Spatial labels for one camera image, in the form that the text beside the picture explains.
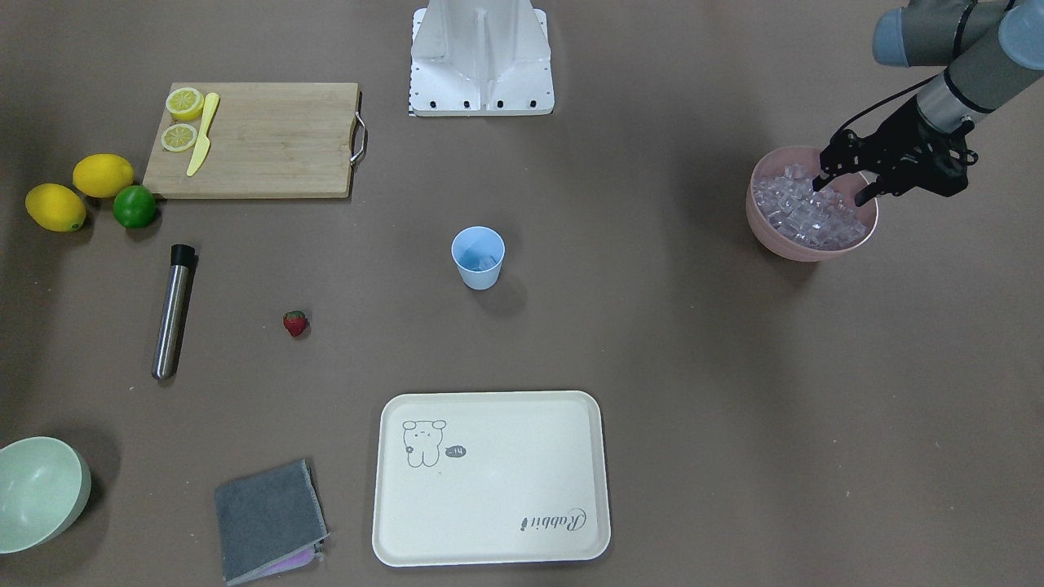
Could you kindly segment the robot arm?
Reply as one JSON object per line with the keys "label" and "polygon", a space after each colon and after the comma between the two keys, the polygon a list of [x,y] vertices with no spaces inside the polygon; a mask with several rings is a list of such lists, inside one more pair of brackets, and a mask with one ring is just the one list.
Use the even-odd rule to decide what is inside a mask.
{"label": "robot arm", "polygon": [[940,71],[903,90],[904,103],[869,136],[850,123],[836,130],[820,154],[813,189],[868,171],[874,179],[855,205],[914,188],[960,193],[978,160],[968,135],[1042,78],[1042,33],[1040,1],[910,1],[885,11],[872,38],[876,62]]}

